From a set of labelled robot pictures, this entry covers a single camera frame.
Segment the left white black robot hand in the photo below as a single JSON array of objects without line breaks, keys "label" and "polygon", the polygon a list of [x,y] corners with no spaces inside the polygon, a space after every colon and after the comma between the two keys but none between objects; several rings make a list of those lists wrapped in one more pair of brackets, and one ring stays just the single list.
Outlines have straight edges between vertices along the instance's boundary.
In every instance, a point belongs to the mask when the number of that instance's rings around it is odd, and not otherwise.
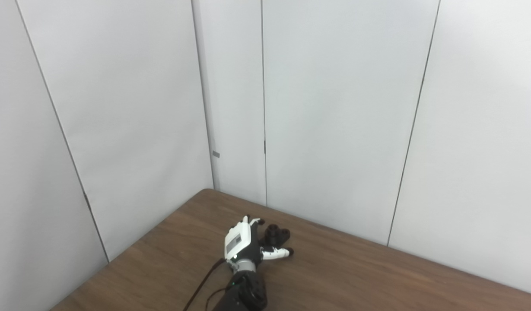
[{"label": "left white black robot hand", "polygon": [[245,215],[241,221],[229,229],[225,238],[224,258],[232,263],[250,260],[255,265],[264,260],[277,260],[294,255],[292,248],[285,248],[284,244],[291,238],[288,229],[280,228],[277,224],[267,226],[262,235],[260,226],[265,221]]}]

